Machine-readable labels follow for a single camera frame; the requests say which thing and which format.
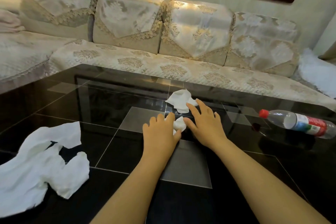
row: person's left hand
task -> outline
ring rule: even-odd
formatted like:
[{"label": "person's left hand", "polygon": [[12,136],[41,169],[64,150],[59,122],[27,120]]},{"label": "person's left hand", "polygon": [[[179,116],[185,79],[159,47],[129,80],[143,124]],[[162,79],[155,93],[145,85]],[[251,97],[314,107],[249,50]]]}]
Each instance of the person's left hand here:
[{"label": "person's left hand", "polygon": [[159,114],[157,118],[150,119],[149,125],[143,125],[143,159],[166,166],[176,144],[181,139],[180,130],[173,136],[174,120],[175,115],[171,112],[166,120],[162,114]]}]

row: finger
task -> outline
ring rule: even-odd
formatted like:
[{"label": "finger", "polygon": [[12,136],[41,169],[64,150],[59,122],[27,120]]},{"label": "finger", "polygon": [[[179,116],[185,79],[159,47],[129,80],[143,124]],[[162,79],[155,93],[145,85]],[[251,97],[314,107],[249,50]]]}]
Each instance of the finger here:
[{"label": "finger", "polygon": [[175,114],[173,114],[172,112],[170,112],[168,114],[168,116],[166,117],[166,121],[169,122],[169,123],[171,123],[173,125],[174,120],[175,120]]},{"label": "finger", "polygon": [[181,139],[181,129],[179,129],[178,131],[176,131],[176,133],[174,134],[174,140],[176,141],[176,142],[178,142],[178,141],[180,141],[180,139]]},{"label": "finger", "polygon": [[192,132],[195,132],[197,130],[196,125],[191,121],[191,119],[183,118],[183,121]]},{"label": "finger", "polygon": [[200,116],[199,111],[197,110],[196,107],[194,107],[192,104],[186,103],[187,107],[189,108],[189,110],[191,111],[191,114],[194,117]]},{"label": "finger", "polygon": [[160,113],[158,116],[157,116],[157,121],[164,121],[165,120],[165,116],[163,116],[162,113]]},{"label": "finger", "polygon": [[221,122],[221,117],[220,117],[220,115],[217,112],[215,112],[215,119],[217,121]]},{"label": "finger", "polygon": [[199,108],[200,108],[202,114],[208,112],[208,107],[201,100],[196,99],[196,103],[198,103]]},{"label": "finger", "polygon": [[212,114],[213,115],[213,111],[210,107],[208,107],[208,114]]},{"label": "finger", "polygon": [[142,132],[144,133],[147,129],[148,129],[148,124],[145,123],[145,124],[142,126]]},{"label": "finger", "polygon": [[155,122],[156,122],[156,118],[155,118],[155,117],[152,117],[152,118],[149,120],[149,125],[153,125]]}]

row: coffee table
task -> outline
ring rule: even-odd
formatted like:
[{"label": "coffee table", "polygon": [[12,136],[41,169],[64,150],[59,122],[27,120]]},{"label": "coffee table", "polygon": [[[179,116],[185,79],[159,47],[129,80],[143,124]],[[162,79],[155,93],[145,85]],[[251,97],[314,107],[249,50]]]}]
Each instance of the coffee table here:
[{"label": "coffee table", "polygon": [[[139,162],[142,125],[159,113],[180,117],[165,100],[184,88],[220,114],[231,141],[336,222],[335,139],[287,131],[258,117],[261,109],[282,109],[336,123],[333,111],[84,64],[0,95],[0,164],[15,157],[37,128],[73,121],[80,121],[82,145],[63,148],[61,156],[69,161],[84,151],[90,161],[89,180],[69,200],[49,189],[41,205],[0,222],[89,223]],[[157,184],[146,219],[154,223],[258,221],[219,158],[186,130]]]}]

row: person's right hand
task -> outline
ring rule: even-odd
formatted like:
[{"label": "person's right hand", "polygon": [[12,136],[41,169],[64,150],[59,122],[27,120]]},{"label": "person's right hand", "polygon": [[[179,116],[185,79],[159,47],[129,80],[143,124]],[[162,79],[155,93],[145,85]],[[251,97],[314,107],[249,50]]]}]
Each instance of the person's right hand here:
[{"label": "person's right hand", "polygon": [[218,143],[227,140],[221,123],[221,117],[216,112],[214,114],[212,109],[206,106],[201,100],[196,99],[196,102],[199,105],[201,114],[196,107],[187,103],[187,107],[194,116],[196,124],[189,118],[183,118],[183,121],[201,144],[213,150]]}]

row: forearm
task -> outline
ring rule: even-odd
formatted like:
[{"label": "forearm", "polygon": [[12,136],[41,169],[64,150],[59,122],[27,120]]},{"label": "forearm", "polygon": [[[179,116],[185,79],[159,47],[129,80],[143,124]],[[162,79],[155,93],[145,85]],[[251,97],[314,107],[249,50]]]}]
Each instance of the forearm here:
[{"label": "forearm", "polygon": [[261,224],[329,223],[311,205],[228,139],[212,147]]},{"label": "forearm", "polygon": [[144,224],[165,163],[142,158],[91,224]]}]

